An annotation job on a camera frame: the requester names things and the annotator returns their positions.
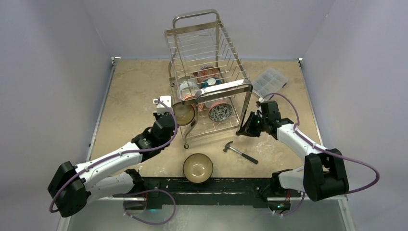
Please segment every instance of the cable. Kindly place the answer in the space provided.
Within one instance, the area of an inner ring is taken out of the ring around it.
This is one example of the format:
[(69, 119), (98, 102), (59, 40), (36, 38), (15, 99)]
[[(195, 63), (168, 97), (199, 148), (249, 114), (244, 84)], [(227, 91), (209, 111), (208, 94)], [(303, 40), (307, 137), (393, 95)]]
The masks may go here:
[(261, 195), (262, 195), (262, 196), (264, 196), (265, 190), (266, 190), (267, 188), (269, 188), (269, 187), (270, 187), (270, 184), (268, 184), (268, 185), (262, 190), (262, 192), (261, 192)]
[(140, 194), (143, 194), (143, 193), (151, 193), (151, 192), (164, 193), (164, 194), (168, 195), (170, 197), (170, 199), (173, 201), (174, 209), (173, 209), (173, 212), (171, 213), (169, 218), (167, 218), (166, 220), (161, 221), (161, 222), (150, 222), (150, 221), (142, 220), (142, 219), (140, 219), (138, 217), (135, 217), (135, 216), (131, 215), (130, 213), (128, 213), (128, 211), (126, 210), (125, 203), (123, 204), (123, 210), (125, 212), (123, 215), (127, 215), (130, 218), (133, 218), (135, 220), (138, 220), (138, 221), (143, 222), (143, 223), (148, 224), (148, 225), (163, 225), (163, 224), (166, 224), (167, 222), (169, 222), (174, 217), (174, 215), (176, 213), (176, 201), (174, 200), (174, 197), (172, 197), (171, 194), (169, 194), (168, 192), (166, 192), (164, 190), (161, 190), (161, 189), (150, 189), (150, 190), (137, 192), (137, 193), (128, 193), (128, 194), (125, 194), (125, 195), (126, 196), (137, 196), (137, 195), (140, 195)]
[[(172, 136), (166, 143), (164, 143), (164, 144), (162, 144), (162, 145), (160, 145), (160, 146), (157, 146), (157, 147), (154, 147), (154, 148), (148, 148), (148, 149), (140, 149), (140, 150), (126, 150), (126, 151), (123, 151), (122, 154), (133, 153), (133, 152), (144, 153), (144, 152), (156, 151), (156, 150), (158, 150), (158, 149), (165, 148), (166, 146), (168, 146), (168, 145), (174, 140), (174, 138), (176, 137), (176, 135), (177, 135), (177, 130), (178, 130), (179, 126), (178, 126), (178, 124), (177, 124), (176, 116), (174, 115), (173, 111), (172, 111), (169, 107), (167, 107), (167, 105), (165, 105), (163, 102), (161, 102), (160, 100), (156, 100), (155, 103), (159, 103), (159, 104), (163, 105), (163, 106), (170, 112), (171, 116), (173, 117), (174, 124), (175, 124), (175, 129), (174, 129), (174, 134), (173, 134), (173, 136)], [(101, 163), (103, 163), (103, 162), (105, 162), (105, 161), (108, 161), (108, 160), (110, 160), (110, 159), (112, 159), (112, 158), (115, 158), (115, 157), (117, 157), (117, 156), (119, 156), (119, 155), (120, 155), (119, 153), (116, 153), (116, 154), (114, 154), (114, 155), (107, 156), (107, 157), (105, 157), (105, 158), (103, 158), (103, 159), (101, 159), (101, 160), (99, 160), (99, 161), (96, 161), (96, 162), (92, 163), (91, 165), (89, 165), (89, 166), (88, 166), (88, 169), (93, 168), (93, 167), (95, 167), (95, 166), (97, 166), (97, 165), (99, 165), (99, 164), (101, 164)], [(50, 208), (49, 208), (49, 211), (50, 211), (51, 213), (56, 213), (56, 212), (58, 212), (58, 209), (53, 209), (53, 207), (54, 207), (55, 201), (56, 201), (57, 198), (60, 196), (61, 192), (62, 192), (72, 181), (74, 181), (77, 177), (79, 177), (81, 174), (83, 174), (83, 173), (86, 172), (86, 171), (87, 171), (86, 169), (83, 169), (83, 170), (77, 172), (73, 177), (71, 177), (71, 178), (57, 191), (57, 193), (55, 194), (54, 198), (53, 198), (52, 201), (51, 201), (51, 205), (50, 205)], [(169, 193), (167, 193), (167, 194), (170, 196), (170, 198), (172, 199), (172, 201), (173, 201), (173, 203), (174, 203), (174, 212), (173, 212), (173, 214), (174, 214), (175, 211), (176, 211), (176, 202), (174, 201), (174, 198), (173, 198)]]
[(378, 170), (377, 170), (374, 166), (372, 166), (372, 165), (370, 165), (370, 164), (367, 164), (367, 163), (365, 163), (365, 162), (363, 162), (363, 161), (356, 160), (356, 159), (354, 159), (354, 158), (347, 157), (347, 156), (338, 155), (338, 154), (332, 153), (332, 152), (330, 152), (330, 151), (327, 151), (327, 150), (324, 150), (324, 149), (322, 149), (322, 148), (319, 148), (319, 147), (315, 146), (314, 143), (312, 143), (310, 140), (308, 140), (305, 136), (303, 136), (302, 134), (300, 134), (300, 133), (297, 131), (296, 127), (300, 125), (300, 121), (299, 121), (299, 114), (298, 114), (298, 112), (297, 112), (297, 110), (296, 110), (294, 104), (293, 104), (288, 98), (286, 98), (286, 96), (284, 96), (284, 95), (282, 95), (282, 94), (279, 94), (279, 93), (269, 93), (269, 94), (267, 94), (264, 98), (266, 98), (266, 97), (269, 96), (269, 95), (279, 95), (279, 96), (283, 97), (284, 99), (286, 99), (286, 101), (292, 106), (292, 108), (293, 108), (293, 110), (294, 110), (294, 112), (295, 112), (295, 114), (296, 114), (296, 119), (297, 119), (297, 122), (296, 122), (296, 123), (294, 124), (294, 126), (293, 126), (293, 129), (294, 129), (295, 133), (296, 133), (300, 138), (302, 138), (305, 142), (307, 142), (308, 144), (312, 145), (312, 147), (313, 147), (314, 149), (319, 150), (319, 151), (321, 151), (321, 152), (323, 152), (323, 153), (326, 153), (326, 154), (328, 154), (328, 155), (331, 155), (331, 156), (334, 156), (334, 157), (343, 159), (343, 160), (348, 160), (348, 161), (351, 161), (351, 162), (354, 162), (354, 163), (357, 163), (357, 164), (361, 164), (361, 165), (363, 165), (363, 166), (366, 166), (366, 167), (370, 168), (371, 170), (373, 170), (373, 171), (375, 172), (375, 179), (374, 179), (372, 182), (370, 182), (369, 184), (367, 184), (367, 185), (365, 185), (365, 186), (363, 186), (363, 187), (350, 190), (350, 191), (346, 192), (345, 194), (357, 193), (357, 192), (359, 192), (359, 191), (365, 190), (365, 189), (367, 189), (367, 188), (373, 186), (374, 184), (376, 184), (376, 183), (380, 180), (380, 173), (378, 172)]
[(279, 214), (279, 216), (284, 217), (284, 216), (290, 215), (290, 214), (294, 213), (296, 210), (298, 210), (299, 207), (302, 205), (303, 201), (305, 200), (305, 194), (306, 193), (302, 193), (302, 199), (300, 199), (300, 202), (297, 204), (297, 206), (294, 209), (289, 210), (289, 212), (287, 212), (285, 214)]

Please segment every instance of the dish rack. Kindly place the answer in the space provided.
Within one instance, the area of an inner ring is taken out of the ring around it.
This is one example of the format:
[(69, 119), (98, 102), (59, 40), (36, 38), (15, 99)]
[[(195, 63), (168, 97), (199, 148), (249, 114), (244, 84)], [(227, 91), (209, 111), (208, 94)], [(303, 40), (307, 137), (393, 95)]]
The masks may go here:
[[(181, 19), (206, 14), (215, 14), (216, 20), (176, 27), (176, 22)], [(241, 127), (253, 86), (218, 12), (209, 9), (177, 15), (173, 19), (173, 28), (165, 31), (165, 38), (170, 50), (168, 74), (174, 103), (194, 107), (194, 119), (188, 125), (180, 126), (184, 148), (189, 147), (188, 141), (192, 139)], [(217, 85), (199, 89), (200, 83), (194, 84), (200, 78), (206, 78), (203, 69), (216, 72)], [(232, 113), (215, 122), (214, 114), (211, 114), (213, 120), (210, 119), (210, 109), (203, 104), (219, 100), (227, 101)]]

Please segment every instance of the white wall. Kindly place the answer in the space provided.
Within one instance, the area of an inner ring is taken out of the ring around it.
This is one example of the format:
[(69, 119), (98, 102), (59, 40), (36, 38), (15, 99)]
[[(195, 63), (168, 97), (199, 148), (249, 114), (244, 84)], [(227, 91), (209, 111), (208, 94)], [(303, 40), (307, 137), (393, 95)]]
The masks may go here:
[[(350, 195), (358, 230), (408, 226), (408, 2), (338, 0), (303, 59), (325, 145), (372, 163), (380, 182)], [(351, 188), (374, 174), (347, 164)]]
[[(174, 16), (208, 8), (214, 8), (220, 13), (240, 57), (303, 57), (333, 2), (84, 0), (111, 56), (154, 59), (169, 58), (163, 32), (172, 27)], [(201, 23), (214, 19), (212, 17)]]
[(55, 230), (47, 186), (86, 157), (110, 56), (81, 0), (2, 0), (0, 31), (0, 230)]

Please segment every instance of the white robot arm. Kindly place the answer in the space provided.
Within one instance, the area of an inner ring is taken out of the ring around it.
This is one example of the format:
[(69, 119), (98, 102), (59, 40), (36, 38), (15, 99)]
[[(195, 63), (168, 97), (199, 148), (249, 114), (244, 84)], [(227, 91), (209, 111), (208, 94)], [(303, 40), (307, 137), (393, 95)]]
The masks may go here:
[(296, 128), (290, 119), (282, 119), (275, 101), (260, 100), (257, 103), (258, 110), (250, 113), (237, 135), (259, 137), (261, 132), (265, 131), (288, 146), (304, 162), (304, 168), (273, 173), (272, 187), (305, 192), (312, 201), (348, 192), (344, 161), (322, 152), (326, 150), (341, 155), (339, 150), (329, 150), (317, 144)]
[(159, 154), (177, 133), (177, 124), (172, 116), (171, 97), (161, 96), (154, 100), (157, 105), (152, 127), (147, 127), (121, 148), (98, 159), (73, 166), (69, 161), (57, 169), (48, 192), (62, 217), (69, 217), (86, 204), (102, 197), (130, 192), (137, 184), (132, 171), (112, 176), (114, 173), (141, 163)]

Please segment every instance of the beige countertop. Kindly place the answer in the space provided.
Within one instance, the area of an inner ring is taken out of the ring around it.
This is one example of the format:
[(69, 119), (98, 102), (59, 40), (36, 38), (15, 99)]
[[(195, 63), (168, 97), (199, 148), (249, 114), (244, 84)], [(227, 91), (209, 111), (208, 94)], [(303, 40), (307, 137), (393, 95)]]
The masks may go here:
[[(133, 137), (151, 126), (155, 118), (152, 101), (161, 95), (171, 95), (167, 72), (168, 60), (120, 60), (106, 99), (101, 116), (91, 159), (110, 153), (129, 142)], [(296, 61), (243, 61), (250, 79), (256, 78), (268, 67), (274, 67), (287, 78), (288, 84), (279, 91), (296, 106), (303, 133), (319, 142), (316, 124), (309, 104), (301, 69)], [(281, 97), (273, 98), (279, 105), (282, 118), (296, 121), (291, 106)], [(247, 116), (256, 109), (255, 94), (251, 97)], [(139, 165), (128, 167), (140, 171), (142, 176), (183, 176), (182, 165), (191, 154), (203, 153), (214, 164), (214, 177), (270, 177), (273, 172), (297, 168), (302, 165), (288, 147), (263, 133), (260, 138), (235, 136), (234, 130), (217, 133), (204, 140), (189, 142), (184, 149), (184, 141), (179, 133), (169, 147), (159, 155)], [(232, 144), (236, 149), (257, 159), (257, 165), (238, 154), (223, 152), (224, 145)]]

